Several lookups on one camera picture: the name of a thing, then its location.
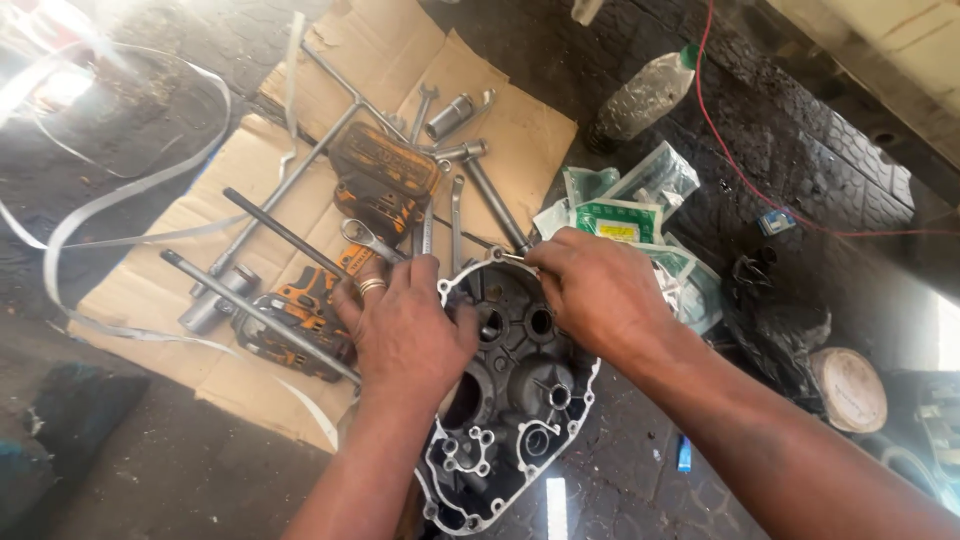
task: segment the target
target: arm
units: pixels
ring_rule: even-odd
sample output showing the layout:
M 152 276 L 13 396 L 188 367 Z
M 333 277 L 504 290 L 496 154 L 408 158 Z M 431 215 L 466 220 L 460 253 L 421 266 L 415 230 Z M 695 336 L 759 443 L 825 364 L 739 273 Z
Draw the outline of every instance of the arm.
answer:
M 356 342 L 363 392 L 347 441 L 283 540 L 393 536 L 434 413 L 477 350 L 473 307 L 459 306 L 454 324 L 440 306 L 439 266 L 432 256 L 398 264 L 390 289 L 369 290 L 363 310 L 351 283 L 334 291 Z
M 960 535 L 946 509 L 678 323 L 639 250 L 567 228 L 527 262 L 561 328 L 662 408 L 772 538 Z

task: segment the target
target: aluminum engine casing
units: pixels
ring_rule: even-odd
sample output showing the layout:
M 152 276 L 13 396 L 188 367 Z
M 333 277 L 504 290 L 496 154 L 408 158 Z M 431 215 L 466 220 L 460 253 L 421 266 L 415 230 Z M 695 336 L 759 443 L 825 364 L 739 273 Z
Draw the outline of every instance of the aluminum engine casing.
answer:
M 486 323 L 416 470 L 424 519 L 463 536 L 492 525 L 580 432 L 600 359 L 554 326 L 523 264 L 495 254 L 437 288 L 444 306 L 457 295 L 474 299 Z

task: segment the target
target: cardboard sheet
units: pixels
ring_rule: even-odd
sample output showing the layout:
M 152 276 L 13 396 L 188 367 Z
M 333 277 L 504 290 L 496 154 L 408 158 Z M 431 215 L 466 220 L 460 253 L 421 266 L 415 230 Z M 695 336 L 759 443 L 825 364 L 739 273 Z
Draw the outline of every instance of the cardboard sheet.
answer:
M 479 101 L 484 89 L 496 89 L 497 101 L 490 113 L 458 134 L 451 144 L 479 135 L 488 140 L 492 153 L 483 164 L 520 226 L 531 226 L 530 218 L 540 207 L 576 132 L 573 122 L 510 86 L 506 76 L 473 54 L 456 35 L 444 37 L 416 0 L 335 2 L 330 12 L 314 25 L 307 40 L 379 107 L 400 110 L 410 120 L 420 100 L 421 80 L 440 86 L 443 92 L 431 113 L 461 92 L 467 91 Z M 309 59 L 300 59 L 297 70 L 300 124 L 319 139 L 348 107 L 348 95 Z M 261 90 L 268 97 L 281 100 L 283 80 L 284 67 L 280 66 Z M 236 215 L 238 209 L 222 194 L 228 186 L 254 202 L 262 202 L 278 182 L 279 159 L 289 146 L 289 136 L 283 128 L 256 115 L 245 117 L 189 192 L 160 216 L 149 233 L 199 226 Z M 298 142 L 298 149 L 301 160 L 309 148 Z M 449 219 L 451 176 L 444 179 L 436 198 L 437 214 L 443 219 Z M 331 258 L 339 256 L 347 245 L 340 236 L 343 215 L 332 205 L 335 185 L 336 177 L 328 161 L 320 158 L 271 212 Z M 506 242 L 469 184 L 462 211 L 466 231 L 492 243 Z M 185 334 L 177 318 L 193 301 L 188 294 L 192 282 L 162 262 L 159 252 L 174 249 L 206 268 L 242 227 L 240 224 L 220 233 L 162 245 L 137 246 L 81 301 L 79 311 L 111 324 Z M 441 261 L 442 276 L 450 275 L 450 246 L 450 230 L 436 223 L 434 254 Z M 482 258 L 485 251 L 483 246 L 463 239 L 464 260 Z M 258 294 L 294 281 L 303 266 L 314 264 L 265 228 L 257 230 L 237 261 L 263 279 Z M 205 338 L 240 351 L 244 361 L 196 344 L 107 337 L 77 324 L 69 330 L 97 347 L 194 388 L 199 399 L 327 451 L 332 451 L 332 446 L 309 412 L 265 375 L 275 375 L 294 385 L 321 408 L 333 425 L 352 400 L 353 386 L 348 382 L 328 384 L 240 351 L 226 323 Z

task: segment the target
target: green bottle cap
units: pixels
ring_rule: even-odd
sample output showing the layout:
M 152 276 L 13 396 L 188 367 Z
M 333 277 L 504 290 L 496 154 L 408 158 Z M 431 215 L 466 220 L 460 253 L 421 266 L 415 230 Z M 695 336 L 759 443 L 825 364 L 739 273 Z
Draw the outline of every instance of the green bottle cap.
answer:
M 680 51 L 680 61 L 684 63 L 684 66 L 687 69 L 696 69 L 697 68 L 697 56 L 700 54 L 700 46 L 694 43 L 689 43 L 684 47 L 683 51 Z

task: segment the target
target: black plastic bag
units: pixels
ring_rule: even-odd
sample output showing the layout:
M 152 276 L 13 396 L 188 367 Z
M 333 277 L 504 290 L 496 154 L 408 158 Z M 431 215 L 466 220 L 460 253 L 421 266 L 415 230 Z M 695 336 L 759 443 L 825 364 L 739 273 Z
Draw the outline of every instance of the black plastic bag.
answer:
M 810 369 L 810 352 L 830 336 L 830 310 L 786 277 L 772 281 L 771 265 L 741 257 L 724 280 L 724 322 L 768 385 L 799 407 L 826 415 Z

